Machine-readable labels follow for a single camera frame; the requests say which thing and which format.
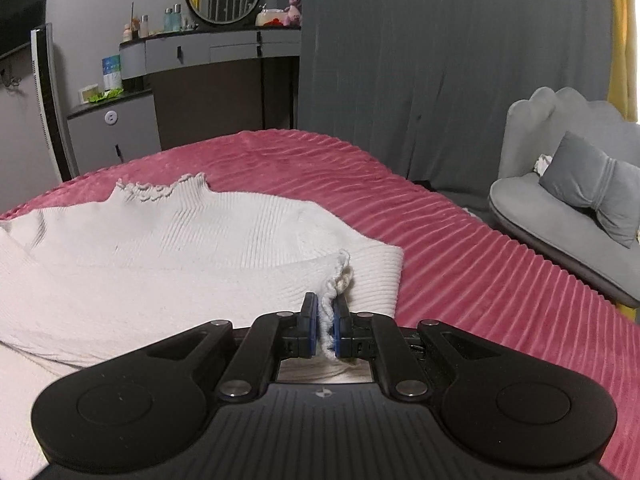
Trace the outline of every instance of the vanity table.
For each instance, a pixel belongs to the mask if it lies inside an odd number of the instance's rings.
[[[299,57],[299,28],[245,27],[241,30],[158,34],[120,45],[122,78],[187,66],[239,59]]]
[[[260,0],[185,1],[196,30],[120,44],[122,79],[145,91],[71,110],[81,174],[239,130],[296,127],[301,29],[253,25]]]

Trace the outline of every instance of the cosmetic bottle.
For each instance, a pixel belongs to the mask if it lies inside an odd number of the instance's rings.
[[[140,38],[146,38],[149,35],[149,16],[146,14],[142,15],[142,20],[140,21]]]
[[[180,4],[174,5],[174,32],[180,32],[182,28],[182,6]]]
[[[174,10],[167,7],[164,11],[164,31],[171,32],[174,30]]]

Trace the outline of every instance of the tower fan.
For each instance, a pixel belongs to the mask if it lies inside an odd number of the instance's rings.
[[[59,182],[78,175],[73,151],[58,99],[58,83],[53,60],[51,24],[46,23],[31,31],[31,65],[36,83],[38,109],[44,141]]]

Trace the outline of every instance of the ribbed pink bedspread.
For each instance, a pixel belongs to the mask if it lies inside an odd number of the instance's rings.
[[[80,176],[0,219],[105,200],[119,178],[170,184],[200,171],[213,190],[313,200],[401,246],[400,325],[440,319],[598,381],[618,407],[602,465],[640,478],[640,327],[565,270],[346,142],[296,130],[241,132]]]

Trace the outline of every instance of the white sweater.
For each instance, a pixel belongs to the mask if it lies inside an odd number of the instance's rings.
[[[260,314],[298,311],[313,291],[325,357],[286,367],[288,378],[342,380],[348,365],[326,357],[331,300],[346,291],[352,310],[392,316],[402,266],[399,248],[315,203],[212,192],[203,174],[171,186],[118,183],[105,202],[0,226],[2,480],[28,478],[42,462],[28,414],[44,386],[211,319],[249,326]]]

